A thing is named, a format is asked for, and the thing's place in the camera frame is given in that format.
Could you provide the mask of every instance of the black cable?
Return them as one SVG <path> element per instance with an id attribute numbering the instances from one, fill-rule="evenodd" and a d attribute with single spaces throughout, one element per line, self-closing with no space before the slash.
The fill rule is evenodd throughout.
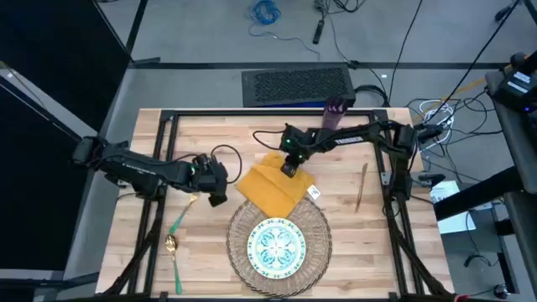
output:
<path id="1" fill-rule="evenodd" d="M 383 90 L 381 90 L 377 86 L 375 86 L 375 85 L 360 85 L 360 86 L 354 88 L 354 93 L 358 93 L 358 92 L 361 92 L 361 91 L 369 91 L 369 92 L 373 92 L 373 93 L 376 93 L 376 94 L 380 95 L 383 98 L 382 107 L 389 107 L 388 96 L 386 96 L 386 92 L 384 92 Z"/>
<path id="2" fill-rule="evenodd" d="M 488 293 L 488 292 L 492 292 L 494 289 L 488 289 L 488 290 L 483 290 L 482 292 L 479 292 L 479 293 L 475 293 L 475 294 L 465 294 L 465 296 L 467 297 L 473 297 L 473 296 L 477 296 L 479 294 L 485 294 L 485 293 Z"/>
<path id="3" fill-rule="evenodd" d="M 271 150 L 279 150 L 279 148 L 275 148 L 275 147 L 270 147 L 268 146 L 266 143 L 263 143 L 262 141 L 260 141 L 256 136 L 255 134 L 256 133 L 270 133 L 270 134 L 279 134 L 279 133 L 283 133 L 284 131 L 264 131 L 264 130 L 258 130 L 258 131 L 254 131 L 252 133 L 252 136 L 253 136 L 253 139 L 255 139 L 258 143 L 261 143 L 264 147 L 266 148 L 269 148 Z"/>
<path id="4" fill-rule="evenodd" d="M 394 216 L 391 217 L 391 218 L 395 218 L 395 217 L 397 217 L 397 215 L 399 215 L 400 212 L 401 212 L 401 210 L 400 210 L 399 208 L 397 208 L 397 213 L 395 213 Z M 386 214 L 386 206 L 383 206 L 383 214 L 384 214 L 386 217 L 388 217 L 388 214 Z"/>
<path id="5" fill-rule="evenodd" d="M 449 143 L 451 138 L 453 137 L 452 133 L 450 133 L 450 137 L 447 139 L 447 142 Z M 453 158 L 451 157 L 451 154 L 450 154 L 450 151 L 448 149 L 448 145 L 446 145 L 446 149 L 444 149 L 444 146 L 442 144 L 440 144 L 440 147 L 442 148 L 442 151 L 445 151 L 446 152 L 446 155 L 447 155 L 447 159 L 450 161 L 450 164 L 451 164 L 451 167 L 453 167 L 453 170 L 455 170 L 455 177 L 456 179 L 459 181 L 459 182 L 463 182 L 461 180 L 461 176 L 459 176 L 459 171 L 457 170 L 456 168 L 456 164 L 455 164 L 455 161 L 453 160 Z"/>
<path id="6" fill-rule="evenodd" d="M 480 109 L 472 108 L 472 107 L 470 107 L 471 102 L 470 102 L 470 103 L 467 103 L 467 100 L 468 100 L 468 99 L 464 99 L 464 101 L 463 101 L 463 102 L 464 102 L 464 106 L 465 106 L 468 110 L 470 110 L 470 111 L 473 111 L 473 112 L 493 112 L 493 111 L 496 111 L 496 108 L 487 109 L 487 108 L 483 105 L 483 103 L 482 103 L 481 101 L 479 101 L 479 100 L 476 100 L 476 101 L 480 102 L 480 103 L 485 107 L 485 109 L 480 110 Z"/>
<path id="7" fill-rule="evenodd" d="M 130 195 L 136 195 L 136 192 L 122 194 L 122 195 L 120 195 L 120 196 L 117 197 L 116 202 L 117 202 L 118 200 L 122 199 L 123 197 L 125 197 L 125 196 L 130 196 Z"/>
<path id="8" fill-rule="evenodd" d="M 496 30 L 494 31 L 493 35 L 488 39 L 487 43 L 481 48 L 481 50 L 479 51 L 479 53 L 477 54 L 476 56 L 476 59 L 470 64 L 470 67 L 468 67 L 468 70 L 467 72 L 464 74 L 464 76 L 461 78 L 461 80 L 459 81 L 459 83 L 455 86 L 455 88 L 453 89 L 453 91 L 450 93 L 450 95 L 446 98 L 445 101 L 442 102 L 442 104 L 438 107 L 438 110 L 429 118 L 429 121 L 435 117 L 436 113 L 440 112 L 441 108 L 450 100 L 450 98 L 456 93 L 457 89 L 459 89 L 459 86 L 462 84 L 462 82 L 467 78 L 468 74 L 470 73 L 470 71 L 472 70 L 473 66 L 477 63 L 477 61 L 479 60 L 479 58 L 481 57 L 482 53 L 485 51 L 485 49 L 487 49 L 488 45 L 493 41 L 494 37 L 496 37 L 496 34 L 498 34 L 498 32 L 500 31 L 500 29 L 503 27 L 503 25 L 505 24 L 505 21 L 507 21 L 507 19 L 509 18 L 509 16 L 511 15 L 511 13 L 513 12 L 514 8 L 517 6 L 517 5 L 513 5 L 512 8 L 509 9 L 509 11 L 505 14 L 505 18 L 503 18 L 503 20 L 500 22 L 500 24 L 498 25 L 498 27 L 496 28 Z"/>
<path id="9" fill-rule="evenodd" d="M 448 121 L 450 118 L 452 118 L 452 117 L 455 115 L 455 113 L 456 113 L 457 111 L 461 110 L 462 108 L 467 107 L 466 105 L 469 105 L 469 104 L 471 104 L 471 103 L 474 102 L 474 101 L 478 101 L 479 103 L 481 103 L 481 105 L 483 106 L 483 108 L 486 109 L 485 105 L 483 105 L 483 103 L 482 103 L 481 101 L 478 100 L 478 97 L 480 97 L 480 96 L 481 96 L 483 93 L 485 93 L 485 92 L 486 92 L 486 91 L 483 90 L 482 92 L 479 92 L 479 93 L 478 93 L 476 96 L 474 96 L 474 97 L 467 97 L 467 98 L 464 98 L 464 99 L 450 99 L 450 100 L 446 100 L 445 102 L 443 102 L 443 103 L 441 104 L 441 106 L 437 109 L 437 111 L 433 114 L 433 116 L 436 115 L 436 113 L 438 113 L 438 111 L 441 109 L 442 106 L 444 106 L 444 105 L 446 104 L 446 102 L 455 101 L 455 100 L 457 100 L 457 103 L 455 104 L 455 109 L 453 109 L 453 113 L 452 113 L 450 116 L 447 117 L 446 121 Z M 459 104 L 460 104 L 461 102 L 462 102 L 465 106 L 459 107 Z M 431 118 L 432 118 L 433 116 L 431 116 L 431 117 L 429 118 L 429 120 L 425 121 L 424 123 L 427 123 L 428 121 L 430 121 Z"/>
<path id="10" fill-rule="evenodd" d="M 238 175 L 234 180 L 227 182 L 230 185 L 230 184 L 233 184 L 234 182 L 236 182 L 239 179 L 239 177 L 241 177 L 241 173 L 242 173 L 242 157 L 241 157 L 241 154 L 234 147 L 232 147 L 232 146 L 230 146 L 228 144 L 220 144 L 220 145 L 216 146 L 215 148 L 213 148 L 212 151 L 211 151 L 211 157 L 214 160 L 216 160 L 216 156 L 214 155 L 215 151 L 218 148 L 222 148 L 222 147 L 229 148 L 229 149 L 233 150 L 238 156 Z"/>
<path id="11" fill-rule="evenodd" d="M 485 263 L 485 265 L 487 265 L 489 268 L 495 266 L 496 264 L 498 264 L 499 260 L 498 259 L 494 264 L 492 264 L 490 262 L 490 260 L 488 260 L 485 256 L 483 256 L 481 254 L 481 251 L 479 250 L 479 247 L 477 247 L 477 243 L 475 242 L 475 240 L 473 239 L 473 236 L 472 236 L 472 233 L 470 232 L 470 228 L 468 227 L 468 217 L 470 216 L 470 211 L 472 210 L 469 210 L 467 212 L 467 216 L 466 216 L 466 219 L 465 219 L 465 224 L 466 224 L 466 227 L 467 227 L 467 234 L 468 236 L 470 237 L 470 241 L 472 241 L 472 244 L 473 244 L 473 247 L 474 249 L 476 250 L 476 252 L 473 254 L 473 255 L 470 255 L 467 260 L 464 262 L 464 267 L 467 268 L 469 265 L 470 265 L 470 262 L 473 260 L 473 259 L 479 259 L 481 260 L 483 263 Z"/>
<path id="12" fill-rule="evenodd" d="M 417 200 L 421 200 L 421 201 L 423 201 L 423 202 L 426 202 L 426 203 L 430 203 L 430 204 L 434 205 L 434 203 L 433 203 L 432 201 L 430 201 L 430 200 L 427 200 L 427 199 L 425 199 L 425 198 L 421 198 L 421 197 L 418 197 L 418 196 L 414 196 L 414 195 L 411 195 L 410 197 L 412 197 L 412 198 L 414 198 L 414 199 L 417 199 Z"/>
<path id="13" fill-rule="evenodd" d="M 494 132 L 490 132 L 490 133 L 475 133 L 475 134 L 473 134 L 473 135 L 470 135 L 470 136 L 467 136 L 467 137 L 464 137 L 464 138 L 459 138 L 459 139 L 457 139 L 457 140 L 454 141 L 454 142 L 449 142 L 449 143 L 447 143 L 447 145 L 452 145 L 452 144 L 454 144 L 454 143 L 459 143 L 459 142 L 461 142 L 461 141 L 463 141 L 463 140 L 465 140 L 465 139 L 475 138 L 475 137 L 478 137 L 478 136 L 481 136 L 481 135 L 500 134 L 500 133 L 502 133 L 502 132 L 503 132 L 503 130 L 498 130 L 498 131 L 494 131 Z"/>
<path id="14" fill-rule="evenodd" d="M 157 165 L 157 166 L 161 166 L 161 165 L 166 165 L 166 164 L 173 164 L 173 163 L 176 163 L 182 159 L 186 159 L 187 157 L 190 157 L 190 156 L 198 156 L 199 154 L 187 154 L 187 155 L 183 155 L 183 156 L 180 156 L 178 157 L 177 159 L 172 159 L 170 161 L 167 161 L 167 162 L 163 162 L 163 163 L 149 163 L 151 165 Z"/>
<path id="15" fill-rule="evenodd" d="M 337 7 L 339 7 L 340 9 L 342 9 L 343 11 L 347 12 L 347 13 L 354 13 L 356 12 L 358 9 L 360 9 L 360 7 L 366 2 L 367 0 L 363 0 L 362 3 L 359 3 L 360 1 L 359 0 L 356 0 L 356 6 L 353 8 L 353 9 L 349 9 L 347 8 L 347 4 L 350 2 L 350 0 L 346 0 L 345 3 L 343 3 L 341 0 L 334 0 L 334 3 L 336 4 Z"/>
<path id="16" fill-rule="evenodd" d="M 474 181 L 477 181 L 477 182 L 481 182 L 481 181 L 482 181 L 482 180 L 478 180 L 478 179 L 475 178 L 475 177 L 471 177 L 471 176 L 469 176 L 469 175 L 466 175 L 466 174 L 463 174 L 463 173 L 460 173 L 460 172 L 455 172 L 455 171 L 452 170 L 452 169 L 448 169 L 448 168 L 446 168 L 446 167 L 444 167 L 444 166 L 441 166 L 441 165 L 439 165 L 439 164 L 435 164 L 435 163 L 433 163 L 433 162 L 430 161 L 430 160 L 427 160 L 427 159 L 426 159 L 425 161 L 427 161 L 430 165 L 434 165 L 435 167 L 438 167 L 438 168 L 440 168 L 440 169 L 444 169 L 444 170 L 449 171 L 449 172 L 452 172 L 452 173 L 458 173 L 460 176 L 464 176 L 464 177 L 466 177 L 466 178 L 468 178 L 468 179 L 470 179 L 470 180 L 474 180 Z"/>
<path id="17" fill-rule="evenodd" d="M 377 73 L 372 70 L 371 68 L 368 68 L 369 71 L 373 73 L 373 75 L 377 78 L 378 82 L 380 83 L 380 86 L 383 88 L 384 95 L 386 95 L 386 87 L 384 87 L 383 81 L 380 80 L 380 77 L 377 75 Z"/>
<path id="18" fill-rule="evenodd" d="M 397 70 L 399 62 L 401 61 L 401 56 L 403 55 L 403 50 L 404 50 L 404 45 L 406 44 L 406 39 L 409 37 L 410 30 L 412 29 L 412 26 L 414 25 L 414 21 L 416 20 L 416 17 L 418 16 L 418 12 L 420 11 L 420 8 L 421 8 L 421 3 L 423 3 L 423 0 L 420 0 L 420 3 L 418 4 L 418 7 L 416 8 L 416 12 L 414 13 L 412 22 L 410 23 L 410 26 L 406 31 L 406 35 L 404 36 L 403 44 L 401 45 L 401 50 L 399 51 L 399 57 L 397 58 L 397 62 L 395 62 L 394 72 L 392 73 L 392 80 L 389 85 L 388 105 L 392 101 L 392 91 L 394 89 L 395 71 Z"/>
<path id="19" fill-rule="evenodd" d="M 424 122 L 425 120 L 423 119 L 422 117 L 422 113 L 418 112 L 417 110 L 415 110 L 413 107 L 411 107 L 410 105 L 412 105 L 413 102 L 418 102 L 418 101 L 430 101 L 430 100 L 434 100 L 435 98 L 434 97 L 429 97 L 429 98 L 424 98 L 424 97 L 418 97 L 418 98 L 415 98 L 413 100 L 411 100 L 410 102 L 408 102 L 404 107 L 412 110 L 412 112 L 414 112 L 415 114 L 417 114 L 418 117 L 420 117 L 421 121 Z M 450 101 L 461 101 L 461 99 L 450 99 Z"/>
<path id="20" fill-rule="evenodd" d="M 416 158 L 416 154 L 418 153 L 418 149 L 420 148 L 420 146 L 418 145 L 418 138 L 417 137 L 416 137 L 415 144 L 416 144 L 416 146 L 414 147 L 414 152 L 412 153 L 412 159 L 410 160 L 410 165 L 409 165 L 409 169 L 408 169 L 409 173 L 412 170 L 412 166 L 414 165 L 414 160 Z"/>

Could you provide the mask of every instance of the green handle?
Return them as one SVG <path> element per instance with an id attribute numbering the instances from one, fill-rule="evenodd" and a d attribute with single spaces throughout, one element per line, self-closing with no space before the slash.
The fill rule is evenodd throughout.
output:
<path id="1" fill-rule="evenodd" d="M 181 287 L 181 280 L 179 280 L 179 269 L 177 269 L 177 261 L 174 257 L 174 273 L 175 273 L 175 293 L 182 294 L 183 288 Z"/>
<path id="2" fill-rule="evenodd" d="M 188 204 L 188 206 L 186 206 L 185 209 L 183 209 L 183 211 L 181 212 L 181 215 L 179 215 L 179 218 L 177 218 L 173 226 L 171 226 L 171 228 L 169 229 L 170 234 L 172 235 L 175 234 L 175 232 L 177 231 L 177 228 L 179 228 L 179 224 L 183 221 L 183 217 L 185 217 L 186 212 L 190 208 L 190 205 L 192 205 L 192 203 Z"/>

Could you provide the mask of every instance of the blue cable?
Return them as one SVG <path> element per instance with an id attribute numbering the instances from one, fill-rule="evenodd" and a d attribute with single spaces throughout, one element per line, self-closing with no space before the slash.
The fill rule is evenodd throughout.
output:
<path id="1" fill-rule="evenodd" d="M 250 11 L 253 21 L 262 25 L 275 23 L 281 14 L 273 0 L 260 0 Z"/>
<path id="2" fill-rule="evenodd" d="M 256 5 L 250 8 L 250 18 L 253 20 L 253 23 L 248 28 L 248 33 L 253 37 L 272 36 L 281 41 L 299 40 L 305 49 L 314 53 L 317 56 L 317 60 L 321 60 L 321 53 L 309 48 L 301 38 L 281 38 L 277 34 L 270 31 L 265 31 L 261 34 L 254 34 L 252 32 L 252 28 L 256 25 L 263 27 L 265 25 L 274 24 L 276 21 L 278 21 L 279 17 L 281 16 L 281 13 L 282 12 L 280 12 L 279 9 L 276 7 L 276 3 L 274 3 L 274 0 L 260 0 Z"/>

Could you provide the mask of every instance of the black backdrop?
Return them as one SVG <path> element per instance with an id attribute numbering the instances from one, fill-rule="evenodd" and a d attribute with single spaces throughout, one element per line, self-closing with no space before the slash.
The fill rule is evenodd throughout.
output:
<path id="1" fill-rule="evenodd" d="M 97 131 L 129 58 L 91 0 L 0 5 L 0 60 Z"/>
<path id="2" fill-rule="evenodd" d="M 70 162 L 75 134 L 60 130 L 24 98 L 32 103 L 0 77 L 0 268 L 63 271 L 87 170 Z"/>

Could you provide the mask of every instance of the woven placemat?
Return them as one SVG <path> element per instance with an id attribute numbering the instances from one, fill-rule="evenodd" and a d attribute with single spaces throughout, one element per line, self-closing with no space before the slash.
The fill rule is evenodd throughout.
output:
<path id="1" fill-rule="evenodd" d="M 302 200 L 287 217 L 304 235 L 305 260 L 296 273 L 285 279 L 268 279 L 258 273 L 247 253 L 248 237 L 254 227 L 267 219 L 252 202 L 244 202 L 233 215 L 227 234 L 227 254 L 235 273 L 253 291 L 274 298 L 289 297 L 311 288 L 328 268 L 332 254 L 330 228 L 321 209 Z"/>

